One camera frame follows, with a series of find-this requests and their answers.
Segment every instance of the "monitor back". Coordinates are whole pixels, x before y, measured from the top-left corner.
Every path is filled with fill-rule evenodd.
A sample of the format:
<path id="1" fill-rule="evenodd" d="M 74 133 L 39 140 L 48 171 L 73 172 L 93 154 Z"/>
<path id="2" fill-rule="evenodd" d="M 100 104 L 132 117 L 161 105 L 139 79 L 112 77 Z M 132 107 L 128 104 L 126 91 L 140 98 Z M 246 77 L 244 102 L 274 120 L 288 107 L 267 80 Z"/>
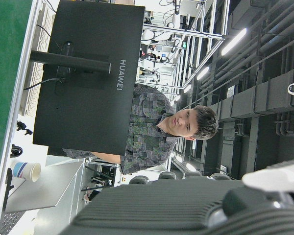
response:
<path id="1" fill-rule="evenodd" d="M 48 52 L 110 62 L 111 72 L 44 65 L 43 80 L 65 82 L 41 85 L 34 144 L 124 155 L 144 11 L 60 1 Z"/>

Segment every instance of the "black cable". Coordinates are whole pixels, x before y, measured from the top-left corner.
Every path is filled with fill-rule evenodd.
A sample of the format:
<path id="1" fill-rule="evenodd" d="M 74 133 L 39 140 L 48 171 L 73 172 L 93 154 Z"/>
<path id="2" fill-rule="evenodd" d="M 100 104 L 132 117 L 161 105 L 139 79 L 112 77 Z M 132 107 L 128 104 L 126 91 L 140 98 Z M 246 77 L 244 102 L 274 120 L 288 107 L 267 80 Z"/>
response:
<path id="1" fill-rule="evenodd" d="M 39 83 L 37 83 L 37 84 L 35 84 L 35 85 L 32 85 L 32 86 L 30 86 L 30 87 L 24 88 L 23 90 L 24 90 L 24 91 L 27 91 L 27 90 L 32 89 L 33 87 L 36 87 L 36 86 L 38 86 L 38 85 L 40 85 L 40 84 L 43 84 L 43 83 L 45 83 L 45 82 L 49 82 L 49 81 L 53 81 L 53 80 L 57 80 L 57 81 L 61 82 L 61 80 L 60 80 L 59 78 L 50 78 L 50 79 L 47 79 L 47 80 L 45 80 L 45 81 L 41 81 L 41 82 L 39 82 Z"/>
<path id="2" fill-rule="evenodd" d="M 169 12 L 169 11 L 167 11 L 167 12 L 165 12 L 164 14 L 163 14 L 163 17 L 162 17 L 162 23 L 163 23 L 163 25 L 165 26 L 165 27 L 167 27 L 167 25 L 166 25 L 166 23 L 165 23 L 165 15 Z"/>
<path id="3" fill-rule="evenodd" d="M 47 30 L 45 30 L 42 26 L 40 26 L 40 25 L 36 25 L 36 26 L 38 26 L 38 27 L 40 27 L 44 32 L 46 32 L 47 34 L 48 34 L 48 36 L 50 37 L 50 39 L 54 42 L 54 43 L 56 43 L 56 45 L 58 46 L 58 48 L 59 48 L 59 50 L 61 51 L 61 47 L 59 46 L 59 44 L 51 37 L 51 35 L 47 32 Z"/>
<path id="4" fill-rule="evenodd" d="M 170 4 L 173 3 L 173 1 L 172 1 L 172 2 L 168 2 L 168 0 L 167 0 L 167 4 L 166 4 L 166 5 L 161 5 L 161 2 L 162 2 L 162 0 L 159 1 L 159 5 L 160 5 L 160 6 L 169 6 Z"/>
<path id="5" fill-rule="evenodd" d="M 49 6 L 49 5 L 48 5 L 48 6 L 52 9 L 52 11 L 53 11 L 54 13 L 57 13 L 57 12 L 54 10 L 54 8 L 52 7 L 51 3 L 50 3 L 48 0 L 46 0 L 46 1 L 49 3 L 50 6 Z"/>

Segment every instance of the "cup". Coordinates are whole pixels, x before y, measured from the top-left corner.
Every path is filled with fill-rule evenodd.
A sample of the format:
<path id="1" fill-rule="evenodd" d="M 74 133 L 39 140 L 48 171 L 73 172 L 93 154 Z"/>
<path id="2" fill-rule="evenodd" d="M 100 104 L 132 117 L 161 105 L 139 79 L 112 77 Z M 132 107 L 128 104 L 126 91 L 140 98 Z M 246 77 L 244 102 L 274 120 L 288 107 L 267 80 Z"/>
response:
<path id="1" fill-rule="evenodd" d="M 36 182 L 40 177 L 41 166 L 39 163 L 13 163 L 11 166 L 14 177 Z"/>

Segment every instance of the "man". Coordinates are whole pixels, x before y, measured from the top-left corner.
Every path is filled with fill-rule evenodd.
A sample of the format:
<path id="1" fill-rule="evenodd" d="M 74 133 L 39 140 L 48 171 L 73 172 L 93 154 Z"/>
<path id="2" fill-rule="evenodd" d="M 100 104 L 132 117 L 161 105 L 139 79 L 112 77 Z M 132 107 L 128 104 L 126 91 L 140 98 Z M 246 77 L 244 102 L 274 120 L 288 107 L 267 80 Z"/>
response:
<path id="1" fill-rule="evenodd" d="M 216 114 L 206 106 L 184 109 L 174 114 L 163 93 L 136 84 L 126 152 L 123 156 L 91 152 L 97 157 L 121 164 L 123 174 L 162 164 L 180 137 L 207 140 L 217 132 Z M 71 158 L 91 156 L 90 152 L 63 149 Z"/>

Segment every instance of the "green panel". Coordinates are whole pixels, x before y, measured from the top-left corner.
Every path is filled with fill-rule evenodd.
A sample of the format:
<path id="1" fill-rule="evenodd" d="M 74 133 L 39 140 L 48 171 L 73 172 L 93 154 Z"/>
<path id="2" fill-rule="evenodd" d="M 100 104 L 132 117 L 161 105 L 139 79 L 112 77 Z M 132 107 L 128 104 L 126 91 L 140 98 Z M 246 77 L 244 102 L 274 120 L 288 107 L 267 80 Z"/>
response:
<path id="1" fill-rule="evenodd" d="M 0 162 L 31 0 L 0 0 Z"/>

